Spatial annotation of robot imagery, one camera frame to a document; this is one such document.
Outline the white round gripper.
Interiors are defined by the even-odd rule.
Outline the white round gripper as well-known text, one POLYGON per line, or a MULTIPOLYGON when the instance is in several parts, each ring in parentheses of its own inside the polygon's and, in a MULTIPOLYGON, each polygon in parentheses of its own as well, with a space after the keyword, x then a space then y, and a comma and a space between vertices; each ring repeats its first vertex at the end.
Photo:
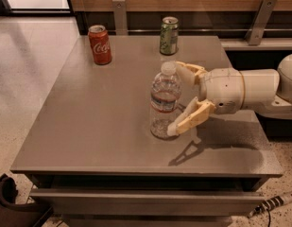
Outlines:
POLYGON ((193 98, 185 110, 168 126, 167 135, 177 136, 205 122, 216 114, 234 114, 244 101, 244 81, 233 68, 219 68, 207 73, 196 64, 176 61, 177 73, 188 85, 199 84, 199 100, 193 98))

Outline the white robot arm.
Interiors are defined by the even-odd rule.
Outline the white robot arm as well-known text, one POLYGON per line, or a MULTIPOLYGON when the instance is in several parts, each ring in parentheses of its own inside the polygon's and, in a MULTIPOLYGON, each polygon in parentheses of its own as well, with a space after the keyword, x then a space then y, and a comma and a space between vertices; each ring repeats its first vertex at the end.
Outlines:
POLYGON ((167 128, 177 136, 208 120, 211 114, 252 110, 262 116, 292 119, 292 54, 276 69, 238 71, 232 67, 204 67, 178 61, 177 72, 187 84, 197 85, 198 95, 167 128))

